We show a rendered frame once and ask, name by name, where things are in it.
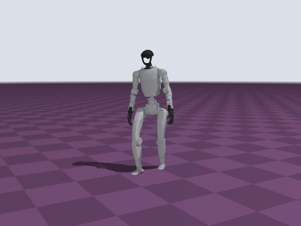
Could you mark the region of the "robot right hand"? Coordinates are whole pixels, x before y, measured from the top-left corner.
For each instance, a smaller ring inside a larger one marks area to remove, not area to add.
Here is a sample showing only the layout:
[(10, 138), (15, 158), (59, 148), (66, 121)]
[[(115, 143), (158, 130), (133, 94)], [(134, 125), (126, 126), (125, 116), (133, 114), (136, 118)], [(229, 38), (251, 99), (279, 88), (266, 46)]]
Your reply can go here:
[(133, 113), (133, 111), (132, 111), (132, 107), (129, 107), (129, 110), (128, 110), (128, 123), (130, 124), (130, 125), (133, 125), (132, 123), (131, 123), (131, 114)]

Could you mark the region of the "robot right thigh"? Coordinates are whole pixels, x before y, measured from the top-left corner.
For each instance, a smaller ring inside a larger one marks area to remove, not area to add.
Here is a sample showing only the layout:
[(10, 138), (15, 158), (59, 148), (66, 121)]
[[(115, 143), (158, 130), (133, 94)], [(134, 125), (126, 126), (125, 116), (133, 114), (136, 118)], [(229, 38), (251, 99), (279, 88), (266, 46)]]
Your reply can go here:
[(135, 112), (133, 125), (132, 125), (132, 141), (135, 142), (136, 146), (142, 144), (142, 139), (140, 136), (141, 128), (143, 125), (143, 119), (146, 117), (146, 108), (138, 108)]

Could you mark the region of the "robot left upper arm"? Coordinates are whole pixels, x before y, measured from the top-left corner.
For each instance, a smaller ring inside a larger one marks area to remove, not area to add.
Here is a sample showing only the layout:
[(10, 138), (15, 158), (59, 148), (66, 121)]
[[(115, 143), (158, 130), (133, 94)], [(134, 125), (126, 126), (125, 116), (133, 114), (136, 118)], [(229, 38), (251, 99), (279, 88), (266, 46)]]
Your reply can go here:
[(157, 69), (158, 75), (161, 76), (161, 80), (163, 82), (164, 88), (163, 88), (163, 92), (169, 93), (168, 92), (168, 87), (169, 87), (169, 80), (168, 80), (168, 76), (167, 76), (167, 71), (165, 69)]

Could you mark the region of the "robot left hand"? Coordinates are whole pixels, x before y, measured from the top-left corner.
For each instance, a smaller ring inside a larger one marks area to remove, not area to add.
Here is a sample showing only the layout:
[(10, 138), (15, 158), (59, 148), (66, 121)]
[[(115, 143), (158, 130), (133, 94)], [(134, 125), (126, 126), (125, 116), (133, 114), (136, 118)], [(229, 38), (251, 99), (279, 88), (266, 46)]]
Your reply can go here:
[(172, 124), (174, 122), (174, 114), (173, 114), (173, 109), (171, 108), (171, 105), (167, 106), (168, 111), (169, 111), (169, 116), (167, 118), (170, 117), (169, 122), (167, 122), (168, 124)]

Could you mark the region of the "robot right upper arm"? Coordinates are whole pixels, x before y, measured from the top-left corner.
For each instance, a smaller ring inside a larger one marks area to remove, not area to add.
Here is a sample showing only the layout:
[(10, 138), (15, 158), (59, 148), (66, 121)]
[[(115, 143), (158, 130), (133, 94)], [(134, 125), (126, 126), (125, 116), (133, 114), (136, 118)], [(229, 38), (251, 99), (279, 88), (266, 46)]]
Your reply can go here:
[(133, 88), (132, 88), (132, 95), (137, 95), (139, 90), (138, 88), (138, 84), (139, 84), (139, 70), (138, 71), (134, 71), (133, 72)]

